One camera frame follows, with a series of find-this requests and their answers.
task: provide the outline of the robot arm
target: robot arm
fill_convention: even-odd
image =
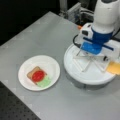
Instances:
[[[81,50],[92,55],[119,56],[120,48],[111,40],[119,20],[119,5],[120,0],[97,1],[94,22],[85,24],[78,36]]]
[[[92,29],[98,33],[113,33],[119,19],[119,0],[98,0]]]

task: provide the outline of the red food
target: red food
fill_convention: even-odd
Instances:
[[[42,71],[42,70],[41,71],[36,71],[32,76],[32,80],[34,82],[40,82],[40,81],[43,80],[44,76],[45,76],[44,71]]]

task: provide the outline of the plate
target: plate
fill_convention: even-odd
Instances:
[[[110,82],[115,78],[115,74],[111,74],[107,71],[102,72],[92,62],[85,72],[78,69],[78,66],[74,64],[73,56],[79,52],[79,48],[73,44],[67,49],[64,55],[64,67],[67,73],[76,81],[87,85],[102,85]],[[87,60],[79,59],[78,62],[81,65],[85,65]]]
[[[33,70],[33,68],[35,68],[36,66],[39,66],[41,69],[43,69],[50,77],[51,83],[47,87],[44,88],[38,87],[27,77],[27,74],[31,70]],[[21,85],[26,89],[32,91],[40,91],[40,90],[48,89],[57,82],[59,75],[60,75],[60,67],[58,62],[52,57],[45,55],[35,56],[28,59],[21,65],[18,72],[18,78]]]

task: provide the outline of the round base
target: round base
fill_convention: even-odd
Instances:
[[[74,56],[79,52],[79,50],[80,49],[76,46],[71,45],[64,55],[65,70],[73,79],[73,83],[76,83],[75,86],[99,88],[100,86],[105,86],[115,78],[116,75],[114,74],[108,73],[107,71],[100,71],[100,69],[93,62],[91,62],[86,71],[82,72],[79,70],[79,67],[74,63]],[[87,59],[80,58],[78,59],[78,62],[80,62],[82,66],[85,66],[88,61]]]
[[[73,79],[67,72],[66,72],[66,77],[67,79],[77,88],[80,88],[82,90],[99,90],[104,88],[105,86],[107,86],[109,83],[107,84],[102,84],[102,85],[87,85],[87,84],[83,84],[81,82],[76,81],[75,79]]]

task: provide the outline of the white table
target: white table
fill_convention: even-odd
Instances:
[[[42,120],[119,120],[120,77],[97,91],[78,89],[66,78],[64,53],[78,32],[49,12],[0,47],[0,80]],[[51,56],[61,67],[59,81],[42,92],[25,89],[17,76],[21,64],[36,55]]]

